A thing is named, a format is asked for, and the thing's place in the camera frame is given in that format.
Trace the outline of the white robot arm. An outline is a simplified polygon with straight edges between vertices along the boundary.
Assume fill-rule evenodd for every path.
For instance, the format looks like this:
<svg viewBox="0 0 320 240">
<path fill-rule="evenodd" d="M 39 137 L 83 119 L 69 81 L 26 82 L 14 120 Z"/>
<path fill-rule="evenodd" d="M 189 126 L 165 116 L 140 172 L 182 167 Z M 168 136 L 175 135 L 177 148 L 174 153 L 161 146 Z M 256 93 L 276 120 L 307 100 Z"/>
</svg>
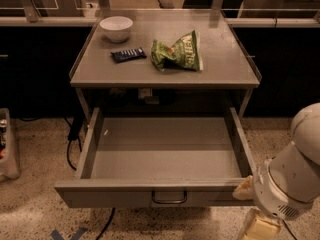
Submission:
<svg viewBox="0 0 320 240">
<path fill-rule="evenodd" d="M 291 141 L 274 158 L 253 171 L 233 197 L 255 204 L 247 213 L 237 240 L 271 240 L 287 220 L 313 207 L 320 196 L 320 104 L 293 118 Z"/>
</svg>

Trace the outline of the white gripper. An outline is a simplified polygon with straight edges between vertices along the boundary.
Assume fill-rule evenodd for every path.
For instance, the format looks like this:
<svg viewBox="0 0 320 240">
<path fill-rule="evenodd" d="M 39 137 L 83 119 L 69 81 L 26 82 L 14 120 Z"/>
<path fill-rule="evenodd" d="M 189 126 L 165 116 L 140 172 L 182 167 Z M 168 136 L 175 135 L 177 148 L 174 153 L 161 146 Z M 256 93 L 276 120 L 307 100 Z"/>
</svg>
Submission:
<svg viewBox="0 0 320 240">
<path fill-rule="evenodd" d="M 249 175 L 232 193 L 237 200 L 254 199 L 261 210 L 248 211 L 237 240 L 272 240 L 281 231 L 281 225 L 271 217 L 295 220 L 313 207 L 313 202 L 294 200 L 276 185 L 270 174 L 270 163 L 271 160 L 264 161 L 254 176 Z"/>
</svg>

